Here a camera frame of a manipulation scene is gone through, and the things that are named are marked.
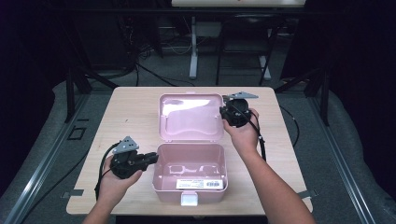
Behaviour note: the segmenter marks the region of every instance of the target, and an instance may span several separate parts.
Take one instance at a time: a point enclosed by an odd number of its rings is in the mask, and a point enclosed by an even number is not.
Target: wrist
[[[244,150],[240,150],[239,156],[243,161],[249,161],[255,158],[261,158],[262,156],[257,151],[257,148],[245,148]]]
[[[93,209],[99,210],[104,214],[110,214],[113,211],[114,207],[115,205],[107,203],[106,201],[98,200]]]

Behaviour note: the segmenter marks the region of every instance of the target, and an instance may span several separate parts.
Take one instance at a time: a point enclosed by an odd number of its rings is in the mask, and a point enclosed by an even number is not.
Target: metal rail
[[[60,147],[69,133],[73,129],[73,123],[76,120],[77,114],[81,111],[83,106],[87,103],[89,95],[82,94],[78,99],[76,106],[76,114],[71,119],[71,122],[66,123],[60,130],[58,136],[56,137],[53,146],[49,149],[48,153],[43,156],[42,161],[38,164],[37,169],[33,173],[31,179],[23,190],[20,198],[15,203],[11,212],[9,213],[5,224],[19,224],[21,223],[24,216],[27,214],[30,206],[35,199],[38,191],[43,185],[47,175],[50,172],[50,168],[55,162],[57,155],[59,154]]]
[[[349,197],[355,206],[355,209],[358,213],[359,218],[361,219],[361,223],[375,223],[373,215],[370,212],[370,209],[367,206],[366,201],[364,201],[364,197],[361,194],[361,190],[358,184],[353,177],[353,174],[350,172],[349,167],[347,165],[346,160],[344,159],[344,155],[338,146],[334,136],[332,135],[332,131],[330,127],[326,126],[318,112],[319,105],[318,101],[313,99],[312,97],[308,97],[308,103],[311,105],[312,110],[315,114],[315,119],[321,126],[323,133],[326,135],[327,140],[331,146],[332,158],[337,167],[338,173],[340,174],[344,185],[346,187],[346,191],[349,194]]]

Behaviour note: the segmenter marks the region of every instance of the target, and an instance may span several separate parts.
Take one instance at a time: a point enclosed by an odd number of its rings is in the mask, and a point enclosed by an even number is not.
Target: pink plastic container
[[[218,94],[165,94],[152,185],[165,203],[218,203],[228,187]]]

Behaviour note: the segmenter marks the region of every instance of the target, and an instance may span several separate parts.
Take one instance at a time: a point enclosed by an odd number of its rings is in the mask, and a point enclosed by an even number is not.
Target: wooden table
[[[164,93],[218,93],[221,95],[245,91],[258,95],[248,99],[250,107],[260,113],[260,126],[265,140],[269,165],[296,191],[306,190],[288,131],[282,118],[275,93],[270,88],[250,87],[120,87],[108,103],[88,157],[82,167],[75,189],[83,189],[82,196],[71,196],[67,212],[88,214],[95,204],[94,187],[101,159],[106,150],[130,135],[140,145],[139,153],[157,151],[163,143],[159,135],[159,99]],[[131,186],[122,201],[113,210],[114,215],[142,216],[255,216],[263,215],[257,192],[245,164],[225,133],[219,141],[225,148],[229,187],[220,203],[180,206],[162,203],[152,187],[153,165],[150,165],[137,183]],[[310,199],[304,199],[312,211]]]

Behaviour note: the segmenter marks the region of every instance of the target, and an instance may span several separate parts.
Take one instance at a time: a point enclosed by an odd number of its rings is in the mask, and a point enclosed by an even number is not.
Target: label
[[[223,189],[220,179],[179,179],[177,189]]]

